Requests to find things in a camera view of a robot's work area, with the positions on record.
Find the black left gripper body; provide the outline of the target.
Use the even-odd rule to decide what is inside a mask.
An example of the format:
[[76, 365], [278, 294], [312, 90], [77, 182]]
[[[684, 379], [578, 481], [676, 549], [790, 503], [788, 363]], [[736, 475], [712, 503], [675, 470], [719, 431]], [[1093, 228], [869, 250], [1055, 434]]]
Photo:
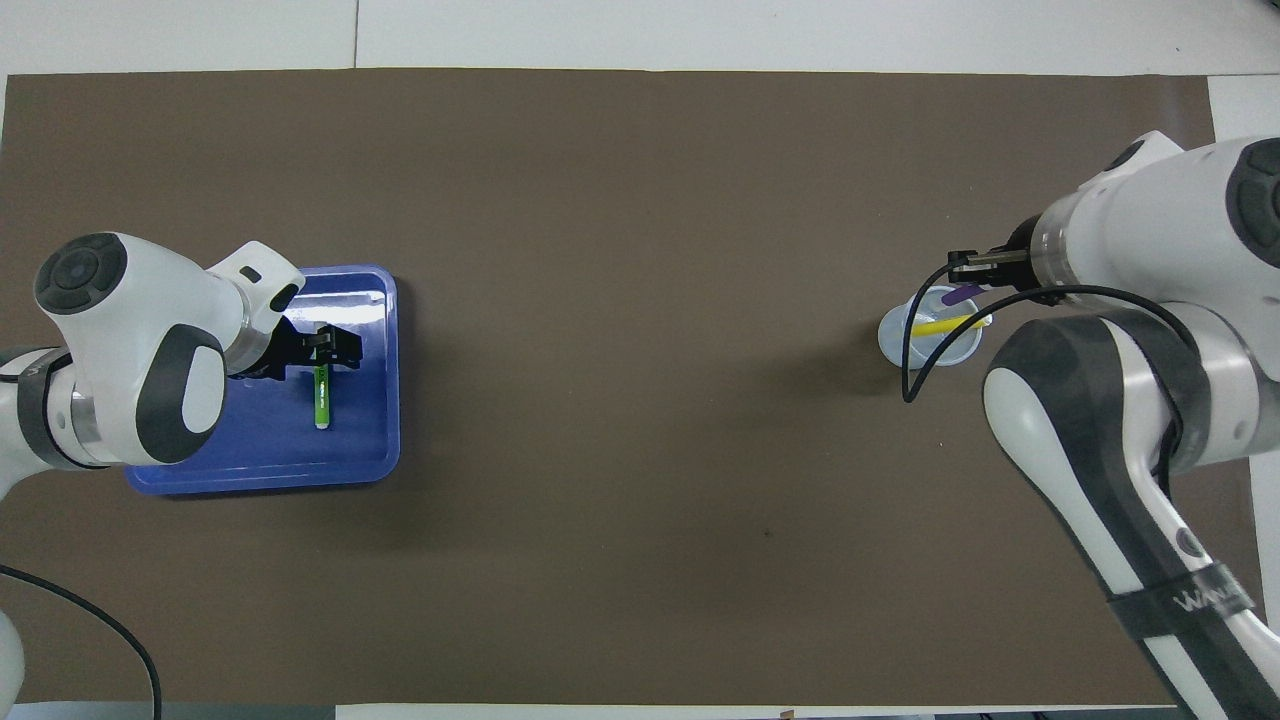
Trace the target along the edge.
[[236, 373], [237, 380], [284, 380], [285, 369], [305, 365], [311, 359], [306, 334], [297, 331], [288, 316], [282, 316], [257, 361]]

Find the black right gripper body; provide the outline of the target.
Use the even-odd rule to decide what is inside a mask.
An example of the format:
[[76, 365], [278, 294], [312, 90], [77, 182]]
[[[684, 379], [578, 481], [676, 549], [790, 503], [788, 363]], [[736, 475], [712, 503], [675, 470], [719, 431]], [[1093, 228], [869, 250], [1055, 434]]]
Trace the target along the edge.
[[1033, 263], [1032, 250], [1036, 242], [1037, 223], [1038, 220], [1024, 220], [1014, 229], [1005, 243], [1005, 250], [1018, 256], [1005, 264], [1005, 279], [1007, 286], [1016, 293], [1053, 287], [1052, 281], [1047, 281], [1038, 274]]

